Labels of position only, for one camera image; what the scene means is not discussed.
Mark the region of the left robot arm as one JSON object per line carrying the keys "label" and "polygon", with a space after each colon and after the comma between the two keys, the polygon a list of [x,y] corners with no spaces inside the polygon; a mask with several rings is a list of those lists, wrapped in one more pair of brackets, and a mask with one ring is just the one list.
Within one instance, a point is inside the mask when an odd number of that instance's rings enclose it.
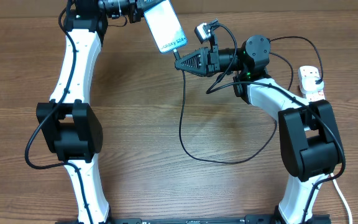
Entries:
{"label": "left robot arm", "polygon": [[90,90],[96,59],[103,46],[108,19],[124,17],[141,21],[155,1],[67,1],[58,16],[66,37],[60,77],[46,103],[39,103],[36,117],[51,153],[70,176],[78,216],[75,223],[113,223],[111,209],[99,174],[103,128],[90,106]]}

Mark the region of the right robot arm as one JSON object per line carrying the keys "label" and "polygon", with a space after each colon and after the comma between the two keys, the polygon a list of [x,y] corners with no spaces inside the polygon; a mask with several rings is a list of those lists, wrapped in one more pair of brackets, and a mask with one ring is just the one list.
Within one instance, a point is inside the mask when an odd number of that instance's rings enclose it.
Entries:
{"label": "right robot arm", "polygon": [[210,47],[184,57],[175,52],[175,68],[199,77],[236,72],[235,95],[275,120],[280,153],[289,173],[284,196],[272,215],[246,215],[246,223],[330,223],[314,215],[313,205],[323,183],[335,181],[346,168],[334,111],[326,100],[307,100],[282,88],[268,74],[270,39],[253,35],[241,47],[219,49],[213,34],[200,35]]}

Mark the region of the smartphone with light screen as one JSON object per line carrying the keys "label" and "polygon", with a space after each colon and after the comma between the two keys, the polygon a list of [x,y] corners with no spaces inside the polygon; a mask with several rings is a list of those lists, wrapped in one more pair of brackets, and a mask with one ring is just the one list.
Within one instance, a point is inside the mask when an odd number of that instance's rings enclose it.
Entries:
{"label": "smartphone with light screen", "polygon": [[161,53],[185,46],[188,41],[170,0],[164,0],[144,13]]}

